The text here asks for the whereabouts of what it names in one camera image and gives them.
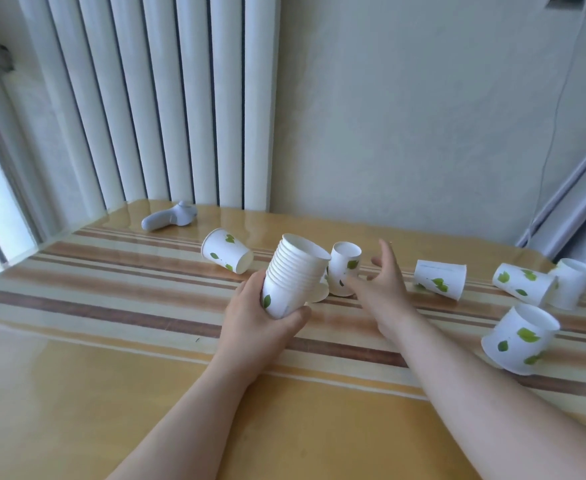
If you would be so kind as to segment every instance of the power cord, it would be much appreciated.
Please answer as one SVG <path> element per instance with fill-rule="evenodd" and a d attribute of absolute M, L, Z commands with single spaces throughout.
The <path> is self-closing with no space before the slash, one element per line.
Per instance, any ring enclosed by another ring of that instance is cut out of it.
<path fill-rule="evenodd" d="M 540 177 L 539 182 L 539 190 L 537 192 L 537 200 L 535 202 L 535 208 L 533 208 L 533 215 L 531 216 L 531 220 L 529 222 L 529 226 L 527 227 L 526 232 L 526 244 L 524 244 L 525 248 L 529 247 L 531 242 L 531 237 L 533 237 L 533 223 L 535 222 L 535 217 L 537 215 L 537 208 L 539 207 L 539 202 L 542 199 L 542 190 L 544 188 L 544 176 L 546 173 L 546 164 L 548 163 L 549 158 L 551 157 L 551 153 L 553 152 L 553 144 L 555 143 L 555 133 L 557 132 L 557 115 L 560 110 L 560 103 L 562 102 L 562 97 L 564 96 L 564 90 L 566 89 L 566 85 L 569 82 L 569 76 L 571 75 L 571 71 L 573 70 L 573 65 L 575 63 L 575 54 L 577 48 L 577 42 L 580 39 L 580 34 L 582 33 L 582 28 L 584 26 L 584 21 L 586 19 L 586 0 L 584 0 L 584 5 L 582 5 L 582 12 L 580 13 L 580 21 L 578 22 L 577 32 L 575 34 L 575 38 L 573 39 L 573 47 L 571 48 L 571 58 L 569 59 L 569 65 L 566 70 L 566 76 L 564 77 L 564 81 L 562 83 L 562 87 L 560 89 L 560 94 L 557 97 L 557 103 L 555 104 L 555 112 L 553 113 L 553 131 L 551 132 L 551 141 L 548 145 L 548 151 L 546 152 L 546 157 L 544 159 L 544 164 L 542 165 L 542 175 Z"/>

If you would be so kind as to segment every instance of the white radiator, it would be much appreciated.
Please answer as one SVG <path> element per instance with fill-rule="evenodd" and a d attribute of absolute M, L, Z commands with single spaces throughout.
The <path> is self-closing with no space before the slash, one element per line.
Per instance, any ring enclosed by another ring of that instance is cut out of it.
<path fill-rule="evenodd" d="M 268 210 L 280 0 L 19 0 L 90 216 Z"/>

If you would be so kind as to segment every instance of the wooden table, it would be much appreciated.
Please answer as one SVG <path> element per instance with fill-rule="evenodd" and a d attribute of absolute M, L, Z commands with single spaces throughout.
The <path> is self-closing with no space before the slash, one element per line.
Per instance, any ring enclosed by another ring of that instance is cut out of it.
<path fill-rule="evenodd" d="M 255 250 L 247 273 L 267 266 L 285 232 L 328 250 L 353 241 L 365 258 L 378 237 L 392 241 L 418 309 L 481 356 L 481 336 L 516 302 L 490 285 L 497 266 L 551 266 L 479 239 L 207 206 L 193 225 L 141 230 L 171 205 L 131 203 L 0 274 L 0 479 L 102 479 L 190 387 L 243 280 L 199 254 L 219 226 Z M 458 303 L 413 287 L 418 258 L 468 265 Z M 586 299 L 549 310 L 563 331 L 537 374 L 518 380 L 586 423 Z M 477 474 L 375 322 L 355 299 L 330 296 L 249 388 L 220 478 Z"/>

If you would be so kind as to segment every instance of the person's right hand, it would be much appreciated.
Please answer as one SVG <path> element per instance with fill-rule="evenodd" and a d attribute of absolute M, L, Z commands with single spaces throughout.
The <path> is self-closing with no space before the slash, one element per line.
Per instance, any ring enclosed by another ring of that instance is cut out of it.
<path fill-rule="evenodd" d="M 402 314 L 417 313 L 411 305 L 390 244 L 379 240 L 382 256 L 375 256 L 371 262 L 382 271 L 372 280 L 364 281 L 353 276 L 346 277 L 346 284 L 357 295 L 360 303 L 377 321 L 377 328 L 392 342 L 395 341 L 395 324 Z"/>

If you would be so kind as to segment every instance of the person's left hand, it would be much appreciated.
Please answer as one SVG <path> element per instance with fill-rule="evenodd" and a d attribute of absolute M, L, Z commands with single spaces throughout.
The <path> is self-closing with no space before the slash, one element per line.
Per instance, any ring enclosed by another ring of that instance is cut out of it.
<path fill-rule="evenodd" d="M 211 366 L 240 374 L 247 385 L 275 360 L 311 317 L 309 306 L 281 320 L 268 315 L 259 302 L 265 276 L 265 269 L 256 271 L 237 287 L 226 307 L 217 352 L 211 362 Z"/>

